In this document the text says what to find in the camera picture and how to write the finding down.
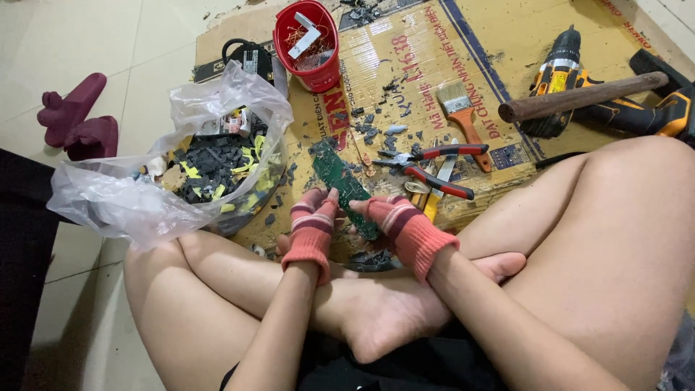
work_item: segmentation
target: orange brush handle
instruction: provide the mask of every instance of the orange brush handle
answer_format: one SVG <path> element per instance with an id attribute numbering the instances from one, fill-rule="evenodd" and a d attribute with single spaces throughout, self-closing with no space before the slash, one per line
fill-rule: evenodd
<path id="1" fill-rule="evenodd" d="M 477 135 L 475 127 L 473 126 L 473 110 L 475 107 L 469 107 L 467 109 L 457 111 L 456 113 L 451 113 L 446 119 L 452 122 L 456 122 L 461 128 L 461 131 L 466 138 L 468 144 L 483 144 L 480 136 Z M 489 173 L 492 171 L 492 164 L 490 163 L 490 155 L 484 154 L 474 154 L 473 159 L 482 170 L 483 173 Z"/>

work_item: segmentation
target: slipper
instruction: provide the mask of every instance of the slipper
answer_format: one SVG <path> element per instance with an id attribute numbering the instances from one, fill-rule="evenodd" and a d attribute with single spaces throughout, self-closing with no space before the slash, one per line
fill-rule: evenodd
<path id="1" fill-rule="evenodd" d="M 115 157 L 118 150 L 118 122 L 110 115 L 90 118 L 67 133 L 63 148 L 72 161 Z"/>
<path id="2" fill-rule="evenodd" d="M 44 136 L 47 145 L 54 148 L 64 146 L 68 131 L 87 118 L 105 85 L 104 74 L 92 73 L 65 99 L 56 91 L 43 94 L 41 101 L 45 109 L 38 112 L 36 119 L 48 128 Z"/>

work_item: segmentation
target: bare foot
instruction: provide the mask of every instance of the bare foot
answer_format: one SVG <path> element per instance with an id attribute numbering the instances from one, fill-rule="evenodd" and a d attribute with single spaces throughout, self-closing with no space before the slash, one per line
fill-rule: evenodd
<path id="1" fill-rule="evenodd" d="M 277 238 L 276 253 L 289 251 L 289 238 Z M 526 265 L 520 253 L 504 253 L 475 260 L 480 271 L 497 283 L 516 275 Z M 355 359 L 368 363 L 419 337 L 435 335 L 451 311 L 432 288 L 420 285 L 408 269 L 356 273 L 332 263 L 334 295 L 345 304 L 341 334 Z"/>

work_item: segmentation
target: red bucket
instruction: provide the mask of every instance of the red bucket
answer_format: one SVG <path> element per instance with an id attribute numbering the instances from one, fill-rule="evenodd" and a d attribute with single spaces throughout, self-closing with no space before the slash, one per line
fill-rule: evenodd
<path id="1" fill-rule="evenodd" d="M 316 28 L 334 48 L 333 55 L 316 69 L 299 71 L 295 69 L 294 59 L 290 57 L 289 47 L 285 40 L 302 25 L 295 19 L 295 13 L 301 13 L 311 20 Z M 314 0 L 301 0 L 293 3 L 277 14 L 275 30 L 272 31 L 277 56 L 291 74 L 300 78 L 302 85 L 312 93 L 324 93 L 335 86 L 341 78 L 340 62 L 338 61 L 338 29 L 333 17 L 321 3 Z"/>

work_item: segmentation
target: black shorts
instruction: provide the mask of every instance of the black shorts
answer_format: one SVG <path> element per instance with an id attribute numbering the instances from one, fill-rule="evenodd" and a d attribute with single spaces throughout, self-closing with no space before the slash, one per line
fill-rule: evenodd
<path id="1" fill-rule="evenodd" d="M 297 391 L 355 391 L 358 387 L 360 391 L 508 390 L 458 321 L 436 337 L 420 338 L 367 365 L 355 361 L 344 344 L 338 355 L 328 357 L 320 347 L 324 338 L 317 333 L 307 334 Z M 224 376 L 220 391 L 235 369 Z"/>

